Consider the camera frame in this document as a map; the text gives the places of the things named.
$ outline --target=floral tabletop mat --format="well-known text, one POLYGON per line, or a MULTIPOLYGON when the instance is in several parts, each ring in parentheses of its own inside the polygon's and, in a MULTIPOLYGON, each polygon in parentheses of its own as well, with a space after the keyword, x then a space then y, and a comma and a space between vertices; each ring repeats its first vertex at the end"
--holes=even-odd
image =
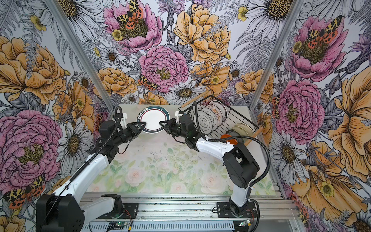
MULTIPOLYGON (((119 146, 121 153, 126 145, 119 146)), ((263 157, 255 159, 258 163, 264 160, 263 157)), ((263 168, 260 166, 258 175, 263 172, 265 164, 263 168)), ((116 155, 87 192, 230 195, 232 190, 233 183, 222 161, 191 150, 161 131, 157 134, 141 133, 130 142, 127 151, 116 155)), ((269 174, 252 190, 252 195, 275 194, 269 174)))

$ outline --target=dish rack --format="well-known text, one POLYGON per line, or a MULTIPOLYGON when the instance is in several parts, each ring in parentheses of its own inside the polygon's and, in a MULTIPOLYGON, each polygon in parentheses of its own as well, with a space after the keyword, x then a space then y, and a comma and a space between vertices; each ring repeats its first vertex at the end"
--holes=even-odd
POLYGON ((207 135, 210 138, 212 138, 212 139, 220 138, 228 130, 230 130, 233 126, 235 126, 236 123, 239 123, 239 122, 245 123, 253 129, 254 134, 252 135, 252 137, 256 137, 256 135, 258 133, 260 133, 261 130, 263 129, 262 127, 259 127, 258 125, 253 123, 251 120, 249 120, 248 118, 243 116, 241 113, 237 112, 232 107, 223 103, 220 99, 215 97, 213 94, 210 94, 209 91, 205 92, 204 94, 200 94, 196 98, 190 100, 189 102, 187 102, 184 105, 182 105, 181 107, 179 107, 179 113, 180 114, 189 114, 191 116, 192 120, 193 120, 194 115, 196 113, 196 108, 197 108, 198 111, 200 111, 202 108, 204 108, 208 103, 210 103, 213 100, 217 100, 224 105, 224 107, 227 110, 227 119, 220 126, 218 126, 218 128, 216 128, 214 131, 212 131, 211 133, 209 133, 207 135), (186 109, 181 110, 182 108, 186 107, 187 105, 196 101, 199 98, 201 98, 201 99, 198 100, 196 103, 193 103, 191 106, 187 107, 186 109))

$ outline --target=orange plate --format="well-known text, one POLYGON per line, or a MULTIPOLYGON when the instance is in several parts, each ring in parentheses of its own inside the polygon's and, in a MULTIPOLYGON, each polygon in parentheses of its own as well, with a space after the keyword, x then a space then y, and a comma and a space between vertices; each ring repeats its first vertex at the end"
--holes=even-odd
MULTIPOLYGON (((232 137, 232 136, 229 135, 229 134, 224 134, 224 135, 222 135, 220 138, 228 138, 228 137, 232 137)), ((235 139, 227 140, 227 142, 229 142, 229 143, 231 143, 231 144, 234 144, 234 145, 237 144, 237 140, 235 140, 235 139)))

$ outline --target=mounting plate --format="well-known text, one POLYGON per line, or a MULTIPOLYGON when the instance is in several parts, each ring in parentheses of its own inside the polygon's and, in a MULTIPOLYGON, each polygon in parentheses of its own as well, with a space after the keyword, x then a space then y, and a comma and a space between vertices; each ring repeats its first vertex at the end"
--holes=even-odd
MULTIPOLYGON (((229 202, 217 202, 216 203, 217 210, 218 210, 218 218, 234 218, 233 214, 230 210, 230 203, 229 202)), ((253 202, 249 202, 246 206, 245 213, 241 216, 241 218, 252 218, 251 212, 253 212, 254 217, 256 218, 257 212, 255 208, 255 204, 253 202)))
MULTIPOLYGON (((137 213, 138 213, 138 203, 122 203, 124 206, 124 210, 127 210, 130 213, 130 216, 132 219, 137 218, 137 213)), ((130 219, 130 216, 124 211, 120 217, 118 218, 113 218, 111 216, 108 216, 107 214, 104 214, 97 219, 130 219)))

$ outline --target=table surface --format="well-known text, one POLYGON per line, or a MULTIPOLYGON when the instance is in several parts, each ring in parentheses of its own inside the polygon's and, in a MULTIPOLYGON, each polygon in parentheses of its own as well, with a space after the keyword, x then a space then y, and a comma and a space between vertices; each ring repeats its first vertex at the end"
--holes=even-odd
MULTIPOLYGON (((127 113, 127 123, 137 120, 137 115, 151 105, 120 105, 127 113)), ((177 105, 161 105, 174 117, 177 105)), ((247 107, 234 106, 235 110, 250 118, 247 107)), ((127 144, 119 146, 122 153, 127 144)), ((266 162, 260 146, 251 142, 247 148, 259 163, 258 175, 266 162)), ((87 192, 111 193, 172 193, 230 195, 233 182, 229 179, 223 162, 213 156, 191 150, 186 144, 176 142, 165 131, 156 134, 142 132, 124 154, 114 160, 93 181, 87 192)), ((254 185, 252 195, 275 195, 269 174, 254 185)))

